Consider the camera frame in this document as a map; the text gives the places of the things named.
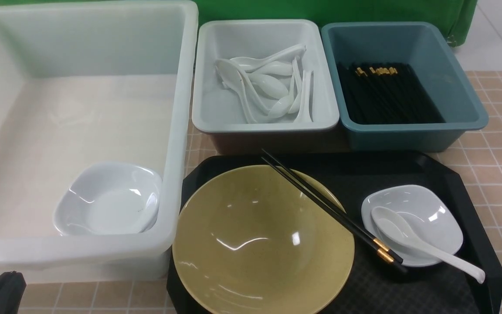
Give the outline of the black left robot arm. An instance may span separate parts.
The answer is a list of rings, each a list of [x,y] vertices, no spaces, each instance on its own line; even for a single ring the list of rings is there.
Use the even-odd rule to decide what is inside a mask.
[[[20,272],[5,272],[0,275],[0,314],[17,314],[26,281]]]

